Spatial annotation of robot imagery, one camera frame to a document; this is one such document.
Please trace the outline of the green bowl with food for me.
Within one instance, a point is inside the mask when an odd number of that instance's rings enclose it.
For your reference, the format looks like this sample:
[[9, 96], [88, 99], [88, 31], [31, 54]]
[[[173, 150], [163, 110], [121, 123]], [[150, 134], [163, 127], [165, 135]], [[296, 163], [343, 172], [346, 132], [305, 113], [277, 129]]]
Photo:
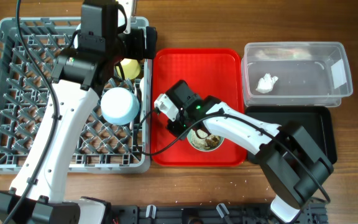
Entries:
[[223, 137], [207, 134], [200, 129], [197, 131], [191, 129], [186, 138], [191, 146], [202, 152], [211, 152], [220, 147], [224, 141]]

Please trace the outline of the yellow plastic cup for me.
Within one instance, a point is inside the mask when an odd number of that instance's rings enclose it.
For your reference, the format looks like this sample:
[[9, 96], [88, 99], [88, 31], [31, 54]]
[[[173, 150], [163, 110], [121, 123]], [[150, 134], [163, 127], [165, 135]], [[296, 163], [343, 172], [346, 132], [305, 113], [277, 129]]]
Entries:
[[123, 79], [133, 80], [140, 74], [141, 67], [137, 60], [125, 58], [117, 64], [117, 74]]

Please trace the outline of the white napkin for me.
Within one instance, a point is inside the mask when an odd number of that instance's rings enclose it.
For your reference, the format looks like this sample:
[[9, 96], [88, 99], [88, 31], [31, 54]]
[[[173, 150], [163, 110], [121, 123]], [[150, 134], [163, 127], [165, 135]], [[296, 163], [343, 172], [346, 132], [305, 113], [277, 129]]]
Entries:
[[271, 74], [266, 73], [262, 78], [259, 79], [255, 90], [262, 94], [269, 93], [273, 90], [273, 86], [277, 81], [277, 76], [271, 76]]

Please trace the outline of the light blue plate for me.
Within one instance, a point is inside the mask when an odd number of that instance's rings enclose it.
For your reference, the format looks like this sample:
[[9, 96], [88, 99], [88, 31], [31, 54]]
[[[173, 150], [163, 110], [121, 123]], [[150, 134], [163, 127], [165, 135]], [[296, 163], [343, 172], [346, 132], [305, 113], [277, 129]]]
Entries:
[[76, 27], [76, 30], [74, 31], [73, 33], [73, 48], [74, 49], [77, 49], [78, 48], [78, 36], [80, 35], [81, 33], [81, 24], [79, 24], [77, 27]]

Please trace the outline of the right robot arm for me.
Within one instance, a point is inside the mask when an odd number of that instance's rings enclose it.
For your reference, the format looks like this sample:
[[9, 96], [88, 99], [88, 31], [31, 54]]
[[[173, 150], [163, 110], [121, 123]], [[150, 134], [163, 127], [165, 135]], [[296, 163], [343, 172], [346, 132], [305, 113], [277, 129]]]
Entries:
[[251, 118], [214, 96], [201, 98], [184, 80], [160, 94], [154, 107], [167, 116], [167, 129], [176, 140], [200, 129], [253, 154], [276, 194], [270, 210], [281, 222], [294, 221], [316, 191], [326, 203], [331, 201], [323, 183], [333, 173], [333, 164], [302, 125]]

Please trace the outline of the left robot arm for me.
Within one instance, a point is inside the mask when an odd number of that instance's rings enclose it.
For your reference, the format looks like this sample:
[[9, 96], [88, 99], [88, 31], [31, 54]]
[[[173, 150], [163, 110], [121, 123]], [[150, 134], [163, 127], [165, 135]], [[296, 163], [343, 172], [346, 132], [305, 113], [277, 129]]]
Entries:
[[65, 201], [67, 173], [88, 116], [112, 68], [125, 58], [155, 57], [157, 32], [134, 29], [135, 1], [85, 1], [81, 27], [44, 80], [45, 114], [24, 166], [8, 190], [0, 190], [3, 223], [112, 223], [111, 204], [83, 197]]

